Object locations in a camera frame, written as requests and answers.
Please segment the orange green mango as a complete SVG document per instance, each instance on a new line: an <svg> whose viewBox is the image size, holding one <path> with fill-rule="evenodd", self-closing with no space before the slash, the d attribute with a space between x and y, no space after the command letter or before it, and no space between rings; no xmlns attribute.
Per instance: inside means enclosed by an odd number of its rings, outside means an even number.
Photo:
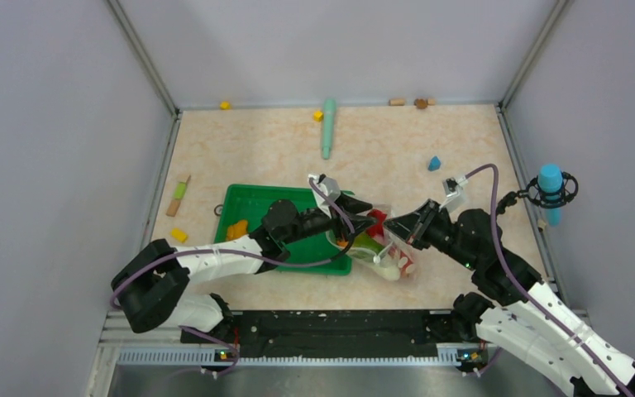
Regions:
<svg viewBox="0 0 635 397"><path fill-rule="evenodd" d="M347 255L359 261L374 262L382 250L384 250L382 243L375 240L367 232L362 232L356 236Z"/></svg>

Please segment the clear dotted zip bag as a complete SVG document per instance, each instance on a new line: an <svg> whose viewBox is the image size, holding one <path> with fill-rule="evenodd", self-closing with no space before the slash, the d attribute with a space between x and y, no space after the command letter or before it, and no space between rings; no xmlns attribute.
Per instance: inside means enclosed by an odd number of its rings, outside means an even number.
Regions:
<svg viewBox="0 0 635 397"><path fill-rule="evenodd" d="M382 203L373 204L373 209L374 208L385 212L388 215L387 218L389 218L392 214L391 207L388 204L382 204ZM364 212L364 213L361 213L360 215L368 216L367 213L368 212ZM382 243L384 246L388 246L388 245L393 246L394 249L400 253L402 258L407 260L407 264L403 268L402 276L399 280L401 280L402 278L408 277L415 270L413 250L411 249L410 246L398 240L396 236L394 236L390 232L387 232L387 231L384 231L384 232L385 232L385 237L383 239L377 237L375 240Z"/></svg>

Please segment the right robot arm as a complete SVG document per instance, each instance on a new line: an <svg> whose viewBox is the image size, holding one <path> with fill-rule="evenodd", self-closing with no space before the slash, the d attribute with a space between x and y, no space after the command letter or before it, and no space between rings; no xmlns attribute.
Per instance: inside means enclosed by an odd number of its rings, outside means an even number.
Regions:
<svg viewBox="0 0 635 397"><path fill-rule="evenodd" d="M468 209L456 221L428 200L384 221L386 231L433 247L471 270L477 292L459 296L451 328L463 341L491 342L544 375L566 396L635 396L635 358L606 342L565 306L523 258L495 250L490 215Z"/></svg>

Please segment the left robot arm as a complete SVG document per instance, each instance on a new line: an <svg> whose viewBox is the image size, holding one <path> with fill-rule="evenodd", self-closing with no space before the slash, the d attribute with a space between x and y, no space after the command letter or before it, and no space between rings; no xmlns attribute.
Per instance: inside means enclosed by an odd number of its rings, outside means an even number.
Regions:
<svg viewBox="0 0 635 397"><path fill-rule="evenodd" d="M221 342L232 331L227 303L216 294L189 296L187 287L290 268L288 246L327 231L341 235L346 245L333 256L302 266L318 267L341 259L356 236L375 225L375 218L368 214L374 206L348 194L325 204L325 208L300 211L290 200L276 200L257 228L218 244L171 246L165 239L154 240L113 278L110 304L124 313L134 333L172 325L196 328L211 341Z"/></svg>

